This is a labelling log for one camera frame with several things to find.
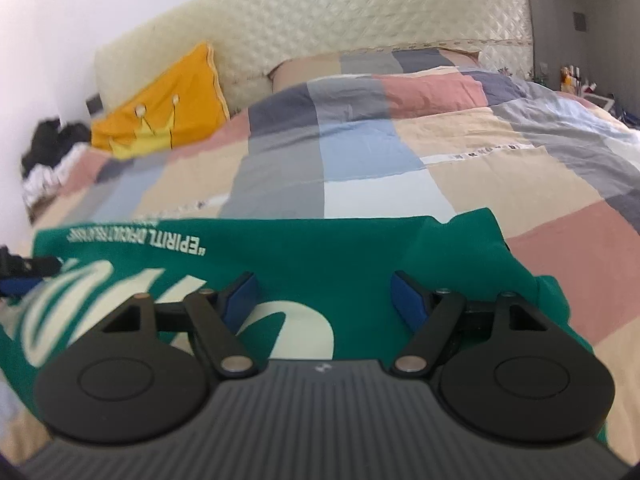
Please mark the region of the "yellow crown pillow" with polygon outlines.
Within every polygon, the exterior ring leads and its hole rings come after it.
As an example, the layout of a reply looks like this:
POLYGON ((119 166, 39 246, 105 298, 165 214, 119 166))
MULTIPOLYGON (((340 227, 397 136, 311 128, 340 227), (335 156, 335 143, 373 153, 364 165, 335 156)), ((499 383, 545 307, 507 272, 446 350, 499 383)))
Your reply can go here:
POLYGON ((198 44, 130 100, 91 126, 91 144, 118 159, 209 138, 230 119, 215 51, 198 44))

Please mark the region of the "green hooded sweatshirt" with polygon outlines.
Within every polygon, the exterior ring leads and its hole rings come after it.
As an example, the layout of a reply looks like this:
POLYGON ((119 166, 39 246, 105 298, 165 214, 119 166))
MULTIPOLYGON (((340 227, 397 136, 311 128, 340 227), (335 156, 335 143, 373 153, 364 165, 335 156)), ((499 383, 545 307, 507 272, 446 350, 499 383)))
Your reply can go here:
POLYGON ((389 363, 409 340, 390 303, 397 271, 429 289, 473 300, 522 295, 566 327, 570 306, 555 278, 511 254, 488 209, 447 222, 431 217, 90 223, 44 230, 38 257, 61 271, 1 307, 1 370, 32 406, 40 367, 138 292, 163 302, 245 272, 258 281, 254 313, 238 328, 258 361, 375 359, 389 363))

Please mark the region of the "patchwork checkered duvet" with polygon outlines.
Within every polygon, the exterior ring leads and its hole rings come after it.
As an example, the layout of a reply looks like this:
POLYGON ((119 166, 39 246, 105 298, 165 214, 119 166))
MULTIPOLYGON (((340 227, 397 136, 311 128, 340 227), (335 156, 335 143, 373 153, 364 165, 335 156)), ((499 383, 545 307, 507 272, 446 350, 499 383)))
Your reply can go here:
MULTIPOLYGON (((130 159, 92 148, 44 230, 183 219, 431 217, 488 209, 566 330, 611 372, 605 439, 639 458, 639 133, 602 108, 489 70, 442 66, 296 84, 209 138, 130 159)), ((48 442, 1 371, 1 452, 48 442)))

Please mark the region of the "cream quilted headboard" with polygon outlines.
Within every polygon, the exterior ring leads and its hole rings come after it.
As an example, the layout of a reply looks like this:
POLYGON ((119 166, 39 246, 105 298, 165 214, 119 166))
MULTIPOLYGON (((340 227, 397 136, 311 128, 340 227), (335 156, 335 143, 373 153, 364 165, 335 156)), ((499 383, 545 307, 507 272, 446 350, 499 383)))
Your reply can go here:
POLYGON ((491 70, 534 70, 529 0, 192 0, 96 51, 103 106, 121 106, 200 42, 235 112, 269 96, 278 65, 322 53, 452 47, 491 70))

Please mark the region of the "dark wall socket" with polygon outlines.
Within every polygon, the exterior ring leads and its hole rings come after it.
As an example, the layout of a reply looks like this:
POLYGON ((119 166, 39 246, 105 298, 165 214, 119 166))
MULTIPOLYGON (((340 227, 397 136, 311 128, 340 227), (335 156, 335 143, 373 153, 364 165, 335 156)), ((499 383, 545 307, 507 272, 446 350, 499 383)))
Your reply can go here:
POLYGON ((86 101, 86 107, 90 117, 98 117, 104 113, 104 106, 98 94, 95 94, 86 101))

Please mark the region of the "dark wall switch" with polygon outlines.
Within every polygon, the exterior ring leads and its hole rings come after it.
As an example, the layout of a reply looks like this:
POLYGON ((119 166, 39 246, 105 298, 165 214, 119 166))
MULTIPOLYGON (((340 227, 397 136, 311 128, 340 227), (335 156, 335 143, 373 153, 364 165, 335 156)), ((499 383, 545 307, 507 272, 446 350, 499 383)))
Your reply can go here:
POLYGON ((576 32, 586 32, 588 30, 587 18, 585 13, 574 12, 573 22, 574 22, 574 29, 576 30, 576 32))

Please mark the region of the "white crumpled cloth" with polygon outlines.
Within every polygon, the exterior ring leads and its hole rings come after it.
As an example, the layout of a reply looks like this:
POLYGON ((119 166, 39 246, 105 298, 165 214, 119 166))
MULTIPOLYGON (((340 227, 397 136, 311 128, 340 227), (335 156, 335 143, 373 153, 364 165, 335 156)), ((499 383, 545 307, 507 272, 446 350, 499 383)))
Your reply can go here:
POLYGON ((55 167, 37 164, 32 168, 22 182, 25 205, 31 207, 44 198, 55 196, 88 149, 88 143, 76 143, 55 167))

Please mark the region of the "bottles on nightstand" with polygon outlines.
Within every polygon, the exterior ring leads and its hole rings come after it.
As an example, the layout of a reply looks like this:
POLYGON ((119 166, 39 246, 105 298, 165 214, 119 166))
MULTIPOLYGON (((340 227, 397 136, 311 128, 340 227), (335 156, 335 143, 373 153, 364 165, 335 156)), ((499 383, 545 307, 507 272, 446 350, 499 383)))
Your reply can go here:
POLYGON ((565 65, 560 68, 560 91, 572 94, 573 96, 583 96, 587 93, 596 92, 598 85, 582 78, 582 72, 576 65, 565 65))

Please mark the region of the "black clothes pile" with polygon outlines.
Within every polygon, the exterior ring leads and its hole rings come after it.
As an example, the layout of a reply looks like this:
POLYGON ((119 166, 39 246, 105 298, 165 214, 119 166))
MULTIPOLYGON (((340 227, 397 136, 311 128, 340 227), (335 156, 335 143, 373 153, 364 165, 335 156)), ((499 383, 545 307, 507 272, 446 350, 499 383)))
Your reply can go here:
POLYGON ((90 142, 90 129, 82 122, 69 122, 64 127, 58 118, 40 122, 21 160, 22 178, 27 179, 38 165, 55 168, 76 144, 90 142))

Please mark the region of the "cardboard box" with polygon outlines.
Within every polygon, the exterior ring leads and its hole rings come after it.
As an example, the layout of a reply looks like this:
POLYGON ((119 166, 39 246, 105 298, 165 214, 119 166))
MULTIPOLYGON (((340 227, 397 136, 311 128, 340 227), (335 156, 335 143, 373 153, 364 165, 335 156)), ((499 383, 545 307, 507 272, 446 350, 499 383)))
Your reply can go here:
POLYGON ((55 203, 57 198, 58 196, 56 195, 44 196, 44 197, 38 198, 38 200, 36 200, 35 203, 33 203, 32 205, 27 206, 26 209, 27 209, 27 214, 29 218, 29 223, 35 224, 46 213, 46 211, 55 203))

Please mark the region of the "checkered bed pillow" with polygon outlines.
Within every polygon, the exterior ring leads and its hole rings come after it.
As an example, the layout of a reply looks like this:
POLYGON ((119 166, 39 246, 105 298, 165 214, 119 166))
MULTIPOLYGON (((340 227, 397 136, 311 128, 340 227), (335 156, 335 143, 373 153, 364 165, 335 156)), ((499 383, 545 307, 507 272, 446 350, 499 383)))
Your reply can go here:
POLYGON ((281 63, 269 79, 277 93, 323 77, 410 74, 442 66, 480 67, 480 50, 419 48, 318 54, 281 63))

